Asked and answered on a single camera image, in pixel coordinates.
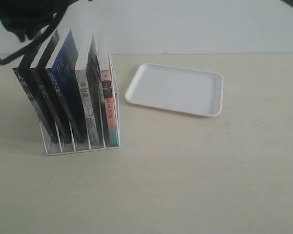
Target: book cover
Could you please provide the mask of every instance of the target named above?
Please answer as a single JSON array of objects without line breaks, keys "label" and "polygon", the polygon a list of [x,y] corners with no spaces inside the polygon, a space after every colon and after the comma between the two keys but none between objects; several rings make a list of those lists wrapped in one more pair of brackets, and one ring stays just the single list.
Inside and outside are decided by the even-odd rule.
[{"label": "book cover", "polygon": [[115,113],[115,96],[112,88],[111,71],[109,67],[108,53],[105,51],[103,36],[100,32],[97,33],[96,52],[100,67],[100,79],[103,89],[105,114],[108,127],[109,144],[111,147],[118,146],[118,129]]},{"label": "book cover", "polygon": [[93,80],[95,79],[95,76],[92,71],[93,68],[91,61],[89,61],[91,59],[91,42],[92,33],[85,34],[79,50],[75,66],[75,74],[84,107],[90,143],[91,145],[100,145],[102,144],[102,136],[100,134],[100,110],[95,103],[98,98],[93,98],[95,92],[93,89]]},{"label": "book cover", "polygon": [[65,143],[71,143],[72,139],[68,118],[66,117],[65,111],[45,70],[46,64],[48,63],[59,40],[59,33],[58,31],[55,31],[54,34],[42,44],[30,66],[30,70],[36,83],[38,84],[39,90],[42,93],[45,102],[51,111],[54,121],[58,126],[62,139]]},{"label": "book cover", "polygon": [[78,52],[72,32],[69,31],[63,35],[64,37],[60,36],[60,41],[46,65],[46,71],[77,142],[83,143],[87,129],[83,103],[75,75]]},{"label": "book cover", "polygon": [[12,68],[16,77],[18,78],[23,90],[25,91],[28,99],[33,105],[38,117],[44,125],[46,131],[50,135],[51,140],[54,143],[58,142],[56,126],[52,117],[52,114],[39,91],[38,85],[33,79],[29,66],[33,61],[39,50],[39,46],[33,50],[27,52],[21,59],[19,59],[18,65]]}]

